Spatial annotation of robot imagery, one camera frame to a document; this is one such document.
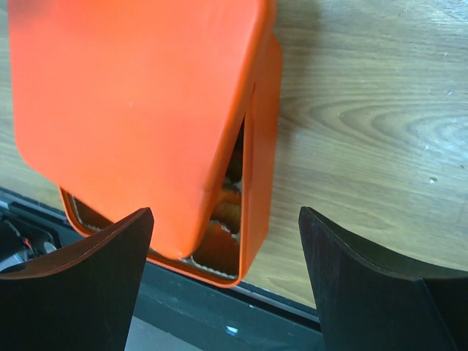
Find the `wood grain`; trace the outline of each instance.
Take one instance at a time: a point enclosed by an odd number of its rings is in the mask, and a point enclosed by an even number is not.
[[[0,186],[60,207],[15,148],[0,13]],[[314,306],[310,205],[379,244],[468,270],[468,4],[279,0],[284,51],[271,230],[246,280]]]

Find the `box lid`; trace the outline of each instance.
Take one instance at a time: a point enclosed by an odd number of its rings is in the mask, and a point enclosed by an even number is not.
[[[150,207],[151,248],[187,256],[274,11],[268,0],[9,1],[22,157],[113,222]]]

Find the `wood floor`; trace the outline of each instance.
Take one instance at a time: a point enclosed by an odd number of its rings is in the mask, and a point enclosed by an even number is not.
[[[467,1],[278,0],[277,16],[271,230],[246,280],[314,306],[302,205],[390,249],[468,270]],[[61,207],[15,148],[6,21],[2,3],[0,186]]]

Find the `orange container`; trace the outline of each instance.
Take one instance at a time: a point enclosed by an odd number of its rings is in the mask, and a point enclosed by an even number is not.
[[[242,279],[268,232],[275,11],[269,0],[8,1],[18,149],[60,187],[78,232],[148,206],[148,260],[223,287]]]

